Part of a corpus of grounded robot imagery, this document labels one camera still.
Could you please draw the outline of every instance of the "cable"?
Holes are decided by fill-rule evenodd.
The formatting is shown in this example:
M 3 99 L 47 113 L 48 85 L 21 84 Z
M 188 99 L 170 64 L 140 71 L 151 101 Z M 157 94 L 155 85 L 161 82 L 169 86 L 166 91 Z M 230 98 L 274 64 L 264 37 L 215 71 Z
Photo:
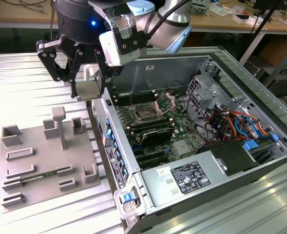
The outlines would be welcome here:
M 252 34 L 252 32 L 254 31 L 254 28 L 255 28 L 255 26 L 256 26 L 256 24 L 257 24 L 257 21 L 258 21 L 258 18 L 259 18 L 259 15 L 260 15 L 260 13 L 257 15 L 256 22 L 255 22 L 255 24 L 254 24 L 253 28 L 251 29 L 250 34 Z
M 248 2 L 245 2 L 245 4 L 251 8 L 253 8 L 253 6 L 249 5 Z
M 186 4 L 189 1 L 191 0 L 183 0 L 180 3 L 178 3 L 176 6 L 174 6 L 172 9 L 170 9 L 168 12 L 166 12 L 166 14 L 163 15 L 160 21 L 157 22 L 154 28 L 148 33 L 149 37 L 151 38 L 154 35 L 154 33 L 158 30 L 158 28 L 162 25 L 162 23 L 165 22 L 168 16 L 170 16 L 175 10 L 179 9 L 180 7 L 182 7 L 184 4 Z
M 48 0 L 44 0 L 44 1 L 39 1 L 39 2 L 35 2 L 35 3 L 27 3 L 27 4 L 18 4 L 18 3 L 13 3 L 13 2 L 9 2 L 7 0 L 3 0 L 4 2 L 8 3 L 8 4 L 12 4 L 12 5 L 15 5 L 15 6 L 33 6 L 33 5 L 37 5 L 37 4 L 41 4 L 41 3 L 44 3 Z
M 54 23 L 54 18 L 55 18 L 55 10 L 52 9 L 52 12 L 51 12 L 51 19 L 50 19 L 50 40 L 53 41 L 53 35 L 52 35 L 52 25 Z

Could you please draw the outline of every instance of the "warning label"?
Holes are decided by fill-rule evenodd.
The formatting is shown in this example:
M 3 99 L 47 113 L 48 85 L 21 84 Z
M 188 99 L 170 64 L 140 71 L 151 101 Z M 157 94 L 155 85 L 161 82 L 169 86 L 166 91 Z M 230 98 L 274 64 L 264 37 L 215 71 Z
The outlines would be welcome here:
M 197 161 L 171 169 L 171 172 L 183 194 L 210 185 L 210 181 Z

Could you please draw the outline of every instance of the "blue tab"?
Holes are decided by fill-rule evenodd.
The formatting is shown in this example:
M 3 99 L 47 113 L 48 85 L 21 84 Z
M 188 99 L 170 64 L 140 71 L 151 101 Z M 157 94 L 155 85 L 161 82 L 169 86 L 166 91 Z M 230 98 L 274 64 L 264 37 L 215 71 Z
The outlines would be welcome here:
M 126 169 L 126 168 L 124 169 L 124 171 L 123 171 L 123 172 L 124 172 L 124 176 L 125 176 L 125 178 L 128 178 L 128 171 L 127 171 L 127 169 Z
M 120 166 L 121 168 L 123 168 L 123 167 L 125 166 L 124 160 L 122 160 L 122 159 L 120 160 L 119 166 Z
M 106 133 L 106 138 L 110 138 L 112 134 L 112 130 L 109 129 L 108 132 Z
M 243 146 L 245 147 L 246 150 L 252 150 L 254 148 L 257 148 L 259 145 L 256 143 L 255 140 L 249 140 L 246 141 Z
M 120 154 L 119 150 L 116 151 L 116 156 L 117 156 L 117 160 L 121 159 L 122 155 Z
M 277 141 L 277 140 L 279 140 L 280 138 L 279 138 L 278 135 L 276 135 L 276 134 L 274 133 L 274 134 L 272 134 L 272 139 L 273 139 L 274 141 Z
M 122 197 L 123 204 L 134 201 L 134 200 L 135 200 L 135 196 L 132 192 L 123 194 L 123 197 Z

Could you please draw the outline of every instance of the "blue cable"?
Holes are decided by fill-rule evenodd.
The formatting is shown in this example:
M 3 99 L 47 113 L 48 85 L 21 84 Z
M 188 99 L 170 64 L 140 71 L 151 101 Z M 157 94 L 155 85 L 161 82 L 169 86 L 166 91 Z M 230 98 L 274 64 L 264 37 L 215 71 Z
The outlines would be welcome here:
M 250 119 L 250 117 L 245 116 L 245 115 L 240 115 L 240 116 L 241 116 L 241 117 L 245 117 L 245 118 L 251 123 L 253 129 L 255 130 L 255 133 L 256 133 L 259 137 L 262 137 L 262 135 L 259 135 L 259 133 L 258 133 L 258 131 L 257 131 L 257 128 L 256 128 L 255 124 L 253 123 L 253 121 Z M 243 134 L 244 136 L 246 136 L 247 139 L 249 139 L 248 135 L 247 135 L 246 133 L 242 132 L 242 131 L 239 129 L 239 127 L 238 127 L 237 119 L 238 119 L 240 116 L 237 116 L 237 117 L 235 118 L 235 121 L 234 121 L 234 123 L 235 123 L 235 128 L 236 128 L 236 130 L 237 130 L 238 132 L 240 132 L 241 134 Z

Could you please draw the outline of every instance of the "sticker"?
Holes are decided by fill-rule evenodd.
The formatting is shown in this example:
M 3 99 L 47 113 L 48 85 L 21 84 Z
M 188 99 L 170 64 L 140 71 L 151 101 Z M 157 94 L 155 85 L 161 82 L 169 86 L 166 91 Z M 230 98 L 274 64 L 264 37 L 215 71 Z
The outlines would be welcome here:
M 158 173 L 158 176 L 165 176 L 171 173 L 171 168 L 163 167 L 163 168 L 157 169 L 156 171 Z
M 210 185 L 210 181 L 197 161 L 171 169 L 174 180 L 183 194 Z
M 154 65 L 152 65 L 152 66 L 146 66 L 146 67 L 145 67 L 145 70 L 146 70 L 146 71 L 154 70 L 154 67 L 155 67 Z

